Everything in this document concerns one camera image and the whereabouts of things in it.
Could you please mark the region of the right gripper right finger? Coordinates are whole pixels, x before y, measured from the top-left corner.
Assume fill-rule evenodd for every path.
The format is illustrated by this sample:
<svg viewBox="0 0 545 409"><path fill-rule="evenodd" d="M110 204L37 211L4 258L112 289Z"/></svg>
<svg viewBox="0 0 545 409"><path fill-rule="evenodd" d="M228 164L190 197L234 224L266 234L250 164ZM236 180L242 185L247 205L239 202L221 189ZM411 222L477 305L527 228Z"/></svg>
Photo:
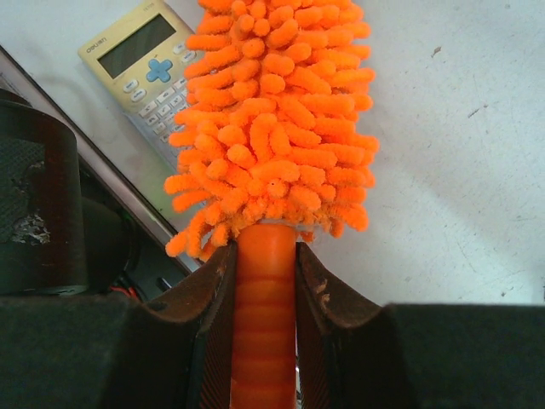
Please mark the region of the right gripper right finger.
<svg viewBox="0 0 545 409"><path fill-rule="evenodd" d="M541 306L379 306L296 248L306 408L541 408Z"/></svg>

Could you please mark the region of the orange microfiber duster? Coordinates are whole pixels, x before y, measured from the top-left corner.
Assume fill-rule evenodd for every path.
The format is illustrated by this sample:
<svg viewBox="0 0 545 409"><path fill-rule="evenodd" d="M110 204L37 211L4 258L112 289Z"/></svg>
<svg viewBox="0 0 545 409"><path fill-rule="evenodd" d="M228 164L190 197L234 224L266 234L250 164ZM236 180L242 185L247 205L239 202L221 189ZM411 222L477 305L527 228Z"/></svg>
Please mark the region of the orange microfiber duster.
<svg viewBox="0 0 545 409"><path fill-rule="evenodd" d="M186 48L187 108L169 144L172 205L198 212L167 244L204 263L238 247L222 334L208 336L200 408L292 408L295 247L317 228L362 231L378 140L357 130L371 109L370 26L354 1L203 1Z"/></svg>

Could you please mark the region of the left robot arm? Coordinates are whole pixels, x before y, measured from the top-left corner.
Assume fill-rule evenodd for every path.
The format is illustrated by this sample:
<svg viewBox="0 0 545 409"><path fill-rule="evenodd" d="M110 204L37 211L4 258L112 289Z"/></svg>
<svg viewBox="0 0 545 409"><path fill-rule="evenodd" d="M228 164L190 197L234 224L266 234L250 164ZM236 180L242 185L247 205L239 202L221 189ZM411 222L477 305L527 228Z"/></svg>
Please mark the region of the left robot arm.
<svg viewBox="0 0 545 409"><path fill-rule="evenodd" d="M83 196L77 143L59 120L1 91L1 293L121 293L138 254L135 225Z"/></svg>

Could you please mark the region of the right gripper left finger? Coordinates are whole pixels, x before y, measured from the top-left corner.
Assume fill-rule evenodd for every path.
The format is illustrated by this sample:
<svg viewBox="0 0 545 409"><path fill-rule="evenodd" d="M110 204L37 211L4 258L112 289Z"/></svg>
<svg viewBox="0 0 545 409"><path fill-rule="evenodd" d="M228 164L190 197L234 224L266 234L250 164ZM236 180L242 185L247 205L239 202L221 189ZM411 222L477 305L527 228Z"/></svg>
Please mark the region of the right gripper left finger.
<svg viewBox="0 0 545 409"><path fill-rule="evenodd" d="M150 302L5 297L4 408L226 408L237 246Z"/></svg>

